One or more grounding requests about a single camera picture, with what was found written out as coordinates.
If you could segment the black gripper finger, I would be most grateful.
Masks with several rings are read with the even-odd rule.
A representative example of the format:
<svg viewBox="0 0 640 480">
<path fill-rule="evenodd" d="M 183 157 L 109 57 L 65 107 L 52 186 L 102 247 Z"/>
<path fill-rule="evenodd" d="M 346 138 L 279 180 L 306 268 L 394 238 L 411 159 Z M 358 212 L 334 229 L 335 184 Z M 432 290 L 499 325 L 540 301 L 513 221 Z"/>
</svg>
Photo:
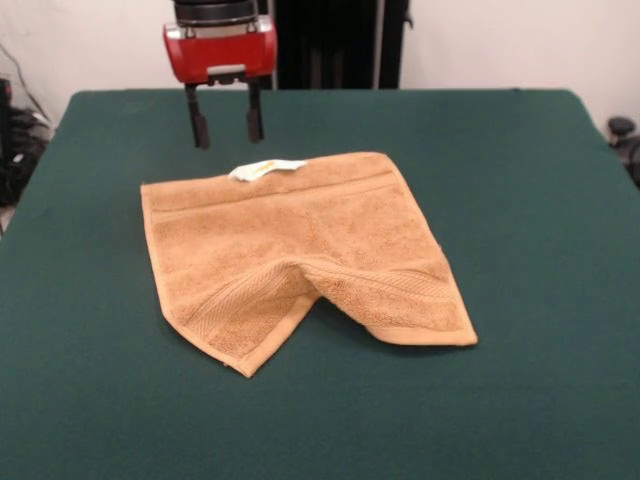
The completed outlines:
<svg viewBox="0 0 640 480">
<path fill-rule="evenodd" d="M 195 147 L 199 149 L 208 149 L 210 146 L 208 125 L 206 118 L 202 115 L 199 108 L 197 85 L 185 84 L 184 88 Z"/>
<path fill-rule="evenodd" d="M 264 139 L 261 88 L 256 78 L 248 78 L 247 85 L 249 91 L 249 109 L 246 114 L 246 120 L 249 140 L 252 143 L 259 143 Z"/>
</svg>

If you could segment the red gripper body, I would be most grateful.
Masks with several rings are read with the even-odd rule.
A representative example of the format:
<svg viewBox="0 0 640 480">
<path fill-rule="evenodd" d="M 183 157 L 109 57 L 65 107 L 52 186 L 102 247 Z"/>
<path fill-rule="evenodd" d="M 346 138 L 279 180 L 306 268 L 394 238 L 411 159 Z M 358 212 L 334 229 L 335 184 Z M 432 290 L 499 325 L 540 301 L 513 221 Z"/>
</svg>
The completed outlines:
<svg viewBox="0 0 640 480">
<path fill-rule="evenodd" d="M 277 61 L 277 33 L 268 15 L 227 26 L 166 24 L 163 40 L 171 69 L 183 84 L 210 84 L 219 77 L 262 77 Z"/>
</svg>

